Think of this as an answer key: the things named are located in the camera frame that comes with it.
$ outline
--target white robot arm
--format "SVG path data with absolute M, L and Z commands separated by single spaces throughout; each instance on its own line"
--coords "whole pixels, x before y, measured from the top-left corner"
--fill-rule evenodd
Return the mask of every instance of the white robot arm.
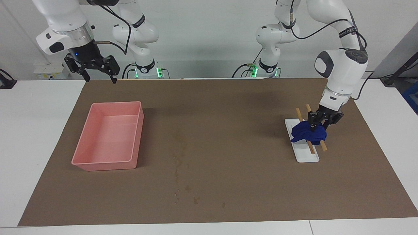
M 117 4 L 121 17 L 131 24 L 132 35 L 128 42 L 128 48 L 135 58 L 135 70 L 140 77 L 161 77 L 157 61 L 153 58 L 151 50 L 146 45 L 158 40 L 157 28 L 146 19 L 137 0 L 120 0 Z M 126 45 L 129 29 L 125 25 L 115 25 L 113 36 L 121 44 Z
M 293 19 L 293 12 L 297 10 L 300 1 L 278 0 L 275 14 L 280 23 L 263 26 L 257 31 L 257 41 L 263 47 L 258 62 L 261 68 L 259 71 L 268 77 L 275 73 L 279 60 L 280 50 L 277 44 L 289 43 L 299 38 L 299 27 Z M 328 83 L 318 110 L 309 113 L 308 121 L 312 128 L 320 123 L 327 128 L 342 118 L 340 108 L 348 102 L 355 85 L 363 76 L 368 56 L 357 33 L 354 18 L 342 0 L 306 1 L 309 15 L 316 21 L 331 24 L 339 33 L 342 43 L 342 48 L 323 51 L 315 61 L 316 71 L 327 78 Z
M 45 53 L 54 54 L 68 49 L 70 53 L 64 60 L 71 72 L 81 74 L 88 82 L 90 76 L 85 69 L 97 69 L 108 74 L 112 82 L 116 83 L 116 75 L 119 74 L 120 67 L 113 56 L 105 58 L 101 56 L 97 46 L 101 43 L 95 42 L 92 28 L 81 11 L 78 0 L 32 1 L 45 16 L 49 25 L 49 28 L 36 38 Z M 145 20 L 137 2 L 134 0 L 87 1 L 91 5 L 100 6 L 114 6 L 119 3 L 122 18 L 126 18 L 126 21 L 131 24 L 132 36 L 129 39 L 128 48 L 134 55 L 137 68 L 142 74 L 157 74 L 157 70 L 155 72 L 151 70 L 156 67 L 156 62 L 145 43 L 157 41 L 158 31 Z M 129 28 L 115 26 L 113 33 L 118 42 L 126 45 Z

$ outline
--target electrical outlet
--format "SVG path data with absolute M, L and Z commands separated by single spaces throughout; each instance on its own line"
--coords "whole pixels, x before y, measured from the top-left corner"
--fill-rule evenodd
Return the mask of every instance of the electrical outlet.
M 36 66 L 33 73 L 36 75 L 36 78 L 40 80 L 63 80 L 68 79 L 69 75 L 68 70 L 62 64 Z

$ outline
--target blue cloth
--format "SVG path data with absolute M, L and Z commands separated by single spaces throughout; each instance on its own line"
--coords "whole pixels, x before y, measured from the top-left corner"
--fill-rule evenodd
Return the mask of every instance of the blue cloth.
M 308 140 L 312 142 L 313 145 L 320 145 L 319 141 L 326 139 L 325 128 L 319 124 L 315 131 L 311 131 L 311 125 L 308 121 L 300 122 L 298 125 L 292 129 L 292 143 L 298 142 L 300 140 Z

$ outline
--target white table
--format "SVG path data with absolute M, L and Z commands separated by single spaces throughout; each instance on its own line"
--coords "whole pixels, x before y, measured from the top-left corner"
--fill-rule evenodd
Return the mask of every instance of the white table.
M 0 90 L 0 234 L 418 234 L 418 218 L 16 228 L 83 85 L 19 81 Z M 418 116 L 396 89 L 378 80 L 368 82 L 356 104 L 417 207 Z

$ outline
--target stain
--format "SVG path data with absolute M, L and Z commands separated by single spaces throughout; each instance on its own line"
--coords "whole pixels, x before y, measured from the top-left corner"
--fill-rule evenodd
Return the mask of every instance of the stain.
M 178 185 L 178 177 L 179 177 L 179 174 L 177 173 L 177 169 L 176 169 L 176 174 L 175 174 L 175 176 L 176 176 L 176 185 Z
M 178 142 L 178 149 L 173 156 L 173 158 L 176 159 L 174 164 L 176 167 L 176 172 L 175 172 L 176 185 L 178 185 L 179 176 L 180 176 L 180 174 L 178 173 L 178 169 L 183 165 L 183 160 L 181 158 L 183 158 L 186 154 L 187 141 L 186 141 L 186 137 L 181 134 L 181 130 L 178 130 L 174 134 L 174 139 Z
M 189 185 L 187 185 L 184 189 L 185 189 L 188 193 L 191 191 L 191 187 L 190 187 Z
M 193 202 L 199 204 L 200 197 L 193 197 Z
M 181 165 L 183 165 L 183 161 L 177 158 L 176 168 L 179 168 Z

